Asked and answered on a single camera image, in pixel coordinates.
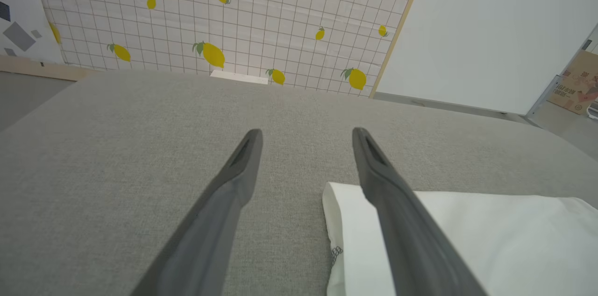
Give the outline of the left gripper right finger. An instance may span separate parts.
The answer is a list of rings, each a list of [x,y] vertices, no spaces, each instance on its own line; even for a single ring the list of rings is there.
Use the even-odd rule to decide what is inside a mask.
[[[375,207],[398,296],[485,296],[447,236],[371,134],[352,130],[360,186]]]

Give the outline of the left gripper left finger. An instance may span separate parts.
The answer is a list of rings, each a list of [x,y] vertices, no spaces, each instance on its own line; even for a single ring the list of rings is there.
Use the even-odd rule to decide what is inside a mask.
[[[222,293],[241,211],[256,187],[262,148],[262,131],[249,130],[156,256],[133,296]]]

